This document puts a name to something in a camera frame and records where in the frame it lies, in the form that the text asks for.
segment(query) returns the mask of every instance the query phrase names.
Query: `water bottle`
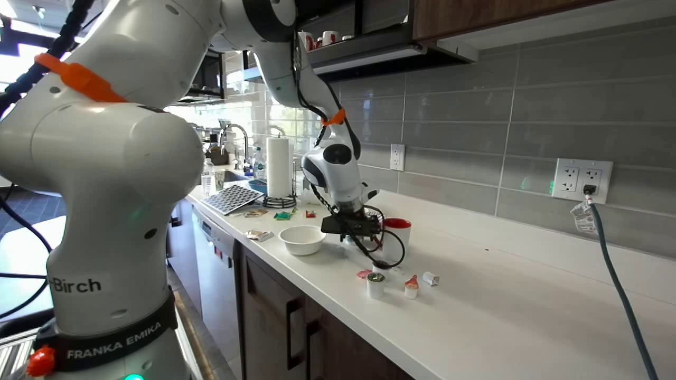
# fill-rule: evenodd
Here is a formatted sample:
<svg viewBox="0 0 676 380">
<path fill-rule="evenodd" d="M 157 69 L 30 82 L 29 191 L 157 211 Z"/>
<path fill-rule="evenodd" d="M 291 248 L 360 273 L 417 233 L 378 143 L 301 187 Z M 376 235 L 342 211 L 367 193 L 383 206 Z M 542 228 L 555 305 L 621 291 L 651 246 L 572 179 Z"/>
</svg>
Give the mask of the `water bottle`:
<svg viewBox="0 0 676 380">
<path fill-rule="evenodd" d="M 253 177 L 255 179 L 265 180 L 265 160 L 263 160 L 263 151 L 256 147 L 256 154 L 253 162 Z"/>
<path fill-rule="evenodd" d="M 214 165 L 211 158 L 207 158 L 202 168 L 202 191 L 205 197 L 211 193 L 212 183 L 214 183 Z"/>
</svg>

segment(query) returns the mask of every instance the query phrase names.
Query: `orange strap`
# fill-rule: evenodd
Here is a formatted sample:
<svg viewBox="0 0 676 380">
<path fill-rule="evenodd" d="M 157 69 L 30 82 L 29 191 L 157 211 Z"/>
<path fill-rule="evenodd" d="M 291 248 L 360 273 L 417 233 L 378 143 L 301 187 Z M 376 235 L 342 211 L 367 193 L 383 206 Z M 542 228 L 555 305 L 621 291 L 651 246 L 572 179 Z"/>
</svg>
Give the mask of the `orange strap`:
<svg viewBox="0 0 676 380">
<path fill-rule="evenodd" d="M 35 57 L 35 62 L 59 74 L 64 84 L 95 101 L 106 103 L 124 103 L 126 100 L 116 94 L 110 83 L 80 64 L 67 64 L 53 55 L 42 53 Z"/>
<path fill-rule="evenodd" d="M 343 124 L 343 121 L 345 121 L 345 108 L 341 108 L 340 111 L 338 111 L 338 113 L 335 114 L 335 116 L 333 116 L 330 120 L 322 120 L 322 125 L 329 126 L 331 124 Z"/>
</svg>

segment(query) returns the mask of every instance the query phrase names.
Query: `blue bowl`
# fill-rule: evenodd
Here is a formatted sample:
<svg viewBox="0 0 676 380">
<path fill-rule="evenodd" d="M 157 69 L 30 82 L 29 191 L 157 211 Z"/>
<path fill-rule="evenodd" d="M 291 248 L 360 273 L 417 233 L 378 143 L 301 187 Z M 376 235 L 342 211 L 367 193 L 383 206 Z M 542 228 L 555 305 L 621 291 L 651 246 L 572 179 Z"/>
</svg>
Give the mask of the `blue bowl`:
<svg viewBox="0 0 676 380">
<path fill-rule="evenodd" d="M 260 191 L 261 193 L 268 195 L 268 183 L 266 181 L 261 181 L 260 179 L 254 179 L 249 181 L 249 187 L 253 190 Z"/>
</svg>

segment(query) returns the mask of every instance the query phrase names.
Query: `paper towel roll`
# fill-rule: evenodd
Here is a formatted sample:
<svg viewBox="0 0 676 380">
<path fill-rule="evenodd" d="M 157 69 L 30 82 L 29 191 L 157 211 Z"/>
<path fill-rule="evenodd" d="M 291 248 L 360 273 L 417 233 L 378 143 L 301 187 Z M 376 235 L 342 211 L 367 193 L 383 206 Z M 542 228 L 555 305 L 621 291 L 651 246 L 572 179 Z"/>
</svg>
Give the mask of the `paper towel roll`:
<svg viewBox="0 0 676 380">
<path fill-rule="evenodd" d="M 282 198 L 291 195 L 291 150 L 289 139 L 268 137 L 268 197 Z"/>
</svg>

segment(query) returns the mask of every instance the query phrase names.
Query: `red button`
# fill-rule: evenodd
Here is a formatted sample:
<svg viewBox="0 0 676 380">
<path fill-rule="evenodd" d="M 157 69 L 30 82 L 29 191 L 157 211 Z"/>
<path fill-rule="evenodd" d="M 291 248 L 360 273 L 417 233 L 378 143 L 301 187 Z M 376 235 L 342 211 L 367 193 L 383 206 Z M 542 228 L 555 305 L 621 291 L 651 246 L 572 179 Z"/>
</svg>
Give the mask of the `red button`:
<svg viewBox="0 0 676 380">
<path fill-rule="evenodd" d="M 49 346 L 43 346 L 37 350 L 28 359 L 26 373 L 33 377 L 45 376 L 51 373 L 56 365 L 56 360 L 54 359 L 55 353 L 56 351 Z"/>
</svg>

